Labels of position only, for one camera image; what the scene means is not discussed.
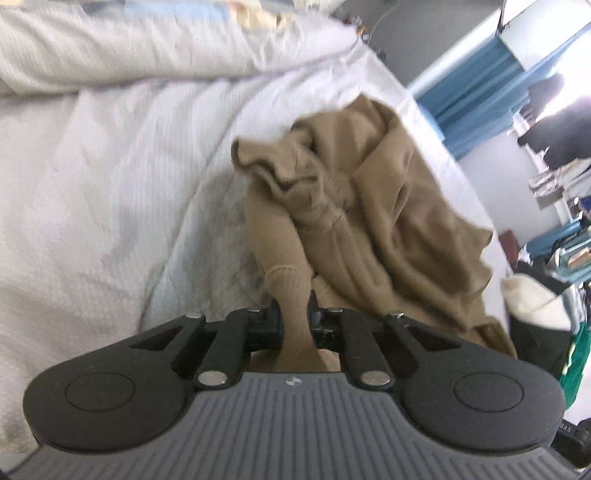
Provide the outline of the brown hooded sweatshirt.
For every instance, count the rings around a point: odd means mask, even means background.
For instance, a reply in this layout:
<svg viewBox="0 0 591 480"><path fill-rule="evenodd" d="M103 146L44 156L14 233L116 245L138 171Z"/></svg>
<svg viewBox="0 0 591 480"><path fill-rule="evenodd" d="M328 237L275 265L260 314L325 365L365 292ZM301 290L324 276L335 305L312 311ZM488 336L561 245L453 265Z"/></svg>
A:
<svg viewBox="0 0 591 480"><path fill-rule="evenodd" d="M360 96L297 120L276 142L239 138L233 166L249 176L245 222L256 263L283 315L276 372L335 371L315 346L308 301L365 315L394 311L515 354L485 310L489 230L458 214L398 115Z"/></svg>

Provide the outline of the green cloth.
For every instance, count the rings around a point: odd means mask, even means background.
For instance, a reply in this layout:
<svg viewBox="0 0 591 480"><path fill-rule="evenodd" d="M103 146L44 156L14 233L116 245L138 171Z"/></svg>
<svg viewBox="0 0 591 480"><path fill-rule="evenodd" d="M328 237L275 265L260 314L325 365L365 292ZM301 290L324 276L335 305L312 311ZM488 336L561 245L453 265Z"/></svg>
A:
<svg viewBox="0 0 591 480"><path fill-rule="evenodd" d="M566 408L575 402L590 354L590 325L584 323L572 337L567 359L562 368L559 384L565 396Z"/></svg>

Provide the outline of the white bed sheet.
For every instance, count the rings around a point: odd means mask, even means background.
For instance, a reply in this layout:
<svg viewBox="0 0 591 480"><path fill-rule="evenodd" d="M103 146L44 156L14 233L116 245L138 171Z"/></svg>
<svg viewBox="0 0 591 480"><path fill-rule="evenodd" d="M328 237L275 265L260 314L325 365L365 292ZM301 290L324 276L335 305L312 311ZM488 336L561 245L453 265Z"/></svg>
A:
<svg viewBox="0 0 591 480"><path fill-rule="evenodd" d="M366 94L394 108L451 205L493 225L411 94L356 45L280 73L1 102L1 454L35 449L22 413L54 364L186 312L266 304L230 147Z"/></svg>

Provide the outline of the red box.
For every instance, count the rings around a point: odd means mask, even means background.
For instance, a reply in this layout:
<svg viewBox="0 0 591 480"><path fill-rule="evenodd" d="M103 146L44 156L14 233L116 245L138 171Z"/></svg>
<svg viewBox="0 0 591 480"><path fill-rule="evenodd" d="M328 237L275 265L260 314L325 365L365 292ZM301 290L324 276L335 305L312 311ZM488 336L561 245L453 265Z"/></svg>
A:
<svg viewBox="0 0 591 480"><path fill-rule="evenodd" d="M517 237L512 230L506 230L500 233L498 238L509 265L515 268L519 262L521 250Z"/></svg>

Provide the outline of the blue curtain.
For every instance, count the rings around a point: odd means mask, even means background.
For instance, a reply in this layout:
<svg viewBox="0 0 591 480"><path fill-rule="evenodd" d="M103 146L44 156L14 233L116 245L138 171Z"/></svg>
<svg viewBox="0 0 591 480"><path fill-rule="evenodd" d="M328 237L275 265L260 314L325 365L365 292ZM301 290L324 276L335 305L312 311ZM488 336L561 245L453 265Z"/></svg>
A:
<svg viewBox="0 0 591 480"><path fill-rule="evenodd" d="M495 36L422 94L417 103L436 121L444 145L456 160L513 126L529 100L529 88L546 79L576 34L531 69Z"/></svg>

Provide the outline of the black hanging jacket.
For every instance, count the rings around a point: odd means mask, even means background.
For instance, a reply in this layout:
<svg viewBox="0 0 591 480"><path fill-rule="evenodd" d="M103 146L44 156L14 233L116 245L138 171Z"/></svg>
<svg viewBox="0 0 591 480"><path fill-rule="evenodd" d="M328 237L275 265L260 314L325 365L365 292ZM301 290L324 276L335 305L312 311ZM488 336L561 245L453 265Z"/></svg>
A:
<svg viewBox="0 0 591 480"><path fill-rule="evenodd" d="M574 160L590 158L590 98L581 97L556 113L539 119L544 108L564 87L564 77L552 75L528 88L529 98L520 115L530 125L517 143L534 153L544 153L543 160L557 170Z"/></svg>

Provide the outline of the patchwork pillow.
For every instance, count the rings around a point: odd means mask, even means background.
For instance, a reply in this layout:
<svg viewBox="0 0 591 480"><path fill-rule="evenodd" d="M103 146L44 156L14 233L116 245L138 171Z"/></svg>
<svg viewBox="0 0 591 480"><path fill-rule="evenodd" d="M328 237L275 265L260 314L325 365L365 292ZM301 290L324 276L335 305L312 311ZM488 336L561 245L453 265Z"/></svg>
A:
<svg viewBox="0 0 591 480"><path fill-rule="evenodd" d="M119 20L163 18L233 24L249 30L280 30L294 22L293 10L262 1L80 1L92 16Z"/></svg>

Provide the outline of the white rolled duvet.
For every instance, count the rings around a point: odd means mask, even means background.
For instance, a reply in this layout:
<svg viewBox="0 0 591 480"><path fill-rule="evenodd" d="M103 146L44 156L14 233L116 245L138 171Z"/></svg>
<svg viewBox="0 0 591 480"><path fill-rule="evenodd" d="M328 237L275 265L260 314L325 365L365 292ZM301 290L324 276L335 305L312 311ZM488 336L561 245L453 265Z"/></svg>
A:
<svg viewBox="0 0 591 480"><path fill-rule="evenodd" d="M212 79L276 73L351 50L352 26L293 10L280 30L163 18L86 14L78 1L1 6L2 95L60 94L147 78Z"/></svg>

